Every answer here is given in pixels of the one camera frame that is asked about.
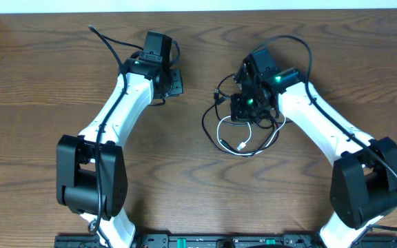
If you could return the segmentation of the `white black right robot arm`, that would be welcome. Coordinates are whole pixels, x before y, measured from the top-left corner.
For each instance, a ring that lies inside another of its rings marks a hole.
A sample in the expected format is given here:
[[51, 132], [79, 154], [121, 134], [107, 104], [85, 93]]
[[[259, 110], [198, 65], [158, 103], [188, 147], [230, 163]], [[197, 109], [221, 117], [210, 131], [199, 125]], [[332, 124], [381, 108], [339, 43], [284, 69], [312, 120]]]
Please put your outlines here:
[[397, 208], [397, 144], [374, 139], [342, 117], [297, 69], [243, 65], [234, 76], [231, 119], [254, 122], [270, 116], [290, 119], [332, 165], [334, 210], [313, 241], [317, 247], [353, 247], [378, 221]]

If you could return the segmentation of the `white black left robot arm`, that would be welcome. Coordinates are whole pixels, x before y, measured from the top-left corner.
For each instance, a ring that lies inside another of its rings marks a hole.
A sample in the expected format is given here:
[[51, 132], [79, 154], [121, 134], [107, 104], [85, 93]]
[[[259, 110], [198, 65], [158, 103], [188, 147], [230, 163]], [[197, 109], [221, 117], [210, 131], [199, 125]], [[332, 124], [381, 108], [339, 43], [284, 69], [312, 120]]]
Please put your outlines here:
[[128, 191], [123, 150], [137, 119], [154, 99], [183, 93], [178, 68], [128, 59], [96, 118], [78, 136], [57, 144], [57, 202], [80, 215], [100, 245], [135, 247], [136, 227], [124, 202]]

